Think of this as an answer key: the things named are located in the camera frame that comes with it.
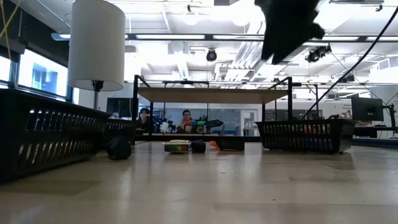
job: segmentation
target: orange object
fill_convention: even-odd
[[[210,146],[213,146],[219,150],[219,147],[217,146],[217,143],[215,141],[210,141]]]

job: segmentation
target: white lampshade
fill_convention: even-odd
[[[124,86],[124,26],[126,16],[104,0],[76,0],[72,6],[68,83],[93,90],[92,80],[104,81],[101,91]]]

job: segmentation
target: light wood floor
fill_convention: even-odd
[[[127,161],[98,154],[0,186],[0,223],[382,224],[398,221],[398,151],[343,155],[140,144]]]

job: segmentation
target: ceiling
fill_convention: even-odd
[[[218,0],[108,1],[125,12],[126,33],[263,34],[265,30],[264,16],[254,6],[253,0],[240,0],[230,6],[215,6]],[[55,31],[69,34],[72,2],[73,0],[22,0],[21,8]],[[197,13],[193,16],[195,19],[185,15],[187,4]],[[331,35],[378,35],[395,7],[390,1],[385,1],[383,9],[376,12],[378,6],[375,5],[329,4],[322,0],[318,5],[320,13],[316,22]],[[196,24],[188,25],[187,21],[192,20]],[[385,35],[398,35],[397,20],[392,22]],[[146,80],[186,78],[223,82],[270,82],[274,78],[292,76],[295,82],[332,82],[346,68],[353,66],[370,46],[370,43],[331,43],[334,55],[329,54],[311,64],[305,61],[305,56],[314,47],[301,46],[289,56],[288,64],[273,66],[259,63],[262,47],[260,42],[189,41],[184,43],[186,54],[182,57],[173,54],[170,43],[166,40],[126,41],[126,45],[136,47],[135,63],[141,66],[141,75]],[[218,57],[215,62],[206,61],[208,49],[216,50]],[[377,44],[354,71],[354,75],[359,81],[366,82],[369,70],[377,65],[377,60],[396,54],[398,44]]]

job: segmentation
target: window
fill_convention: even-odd
[[[0,80],[9,81],[10,79],[11,61],[7,58],[0,57]]]
[[[67,95],[68,69],[30,50],[21,55],[18,84]]]

